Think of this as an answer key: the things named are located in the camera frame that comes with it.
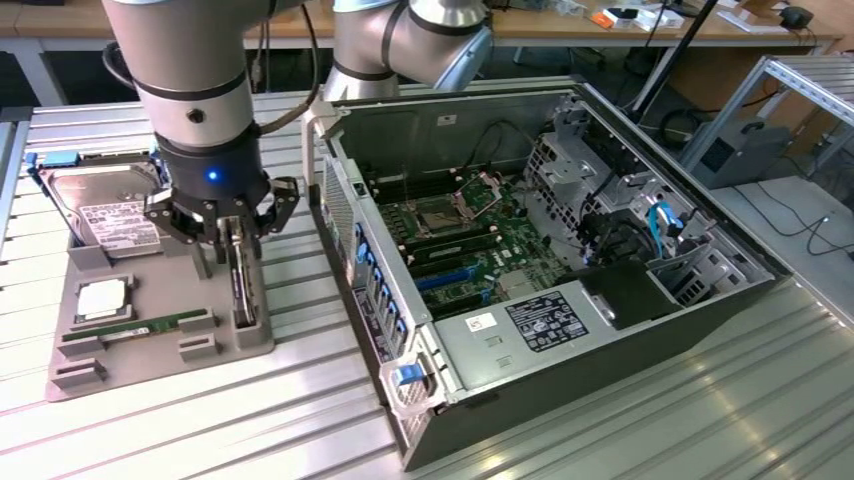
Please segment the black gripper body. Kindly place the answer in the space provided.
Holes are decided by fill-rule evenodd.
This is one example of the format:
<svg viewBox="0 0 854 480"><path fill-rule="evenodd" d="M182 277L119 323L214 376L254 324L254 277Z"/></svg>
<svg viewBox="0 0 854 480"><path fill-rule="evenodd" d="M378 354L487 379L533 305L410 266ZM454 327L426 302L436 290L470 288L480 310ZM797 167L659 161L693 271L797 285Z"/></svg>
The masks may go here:
<svg viewBox="0 0 854 480"><path fill-rule="evenodd" d="M248 218L250 209L270 191L262 168L259 127L251 124L223 144L182 145L156 136L160 158L170 174L175 200L202 223L199 243L222 243L218 221Z"/></svg>

